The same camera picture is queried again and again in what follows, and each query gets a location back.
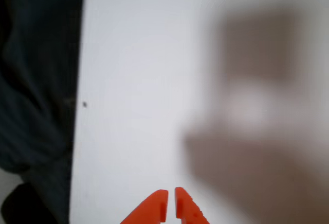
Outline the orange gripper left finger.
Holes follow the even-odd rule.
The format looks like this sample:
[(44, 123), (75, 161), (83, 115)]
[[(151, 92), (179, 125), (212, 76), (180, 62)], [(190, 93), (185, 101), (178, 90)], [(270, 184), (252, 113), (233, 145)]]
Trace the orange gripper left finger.
[(157, 190), (141, 202), (121, 224), (160, 224), (166, 221), (167, 190)]

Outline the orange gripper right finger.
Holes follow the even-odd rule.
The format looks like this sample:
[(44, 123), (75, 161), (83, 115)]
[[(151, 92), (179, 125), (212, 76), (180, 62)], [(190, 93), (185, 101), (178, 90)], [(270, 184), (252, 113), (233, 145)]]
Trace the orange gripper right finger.
[(175, 188), (176, 218), (182, 224), (209, 224), (193, 198), (182, 187)]

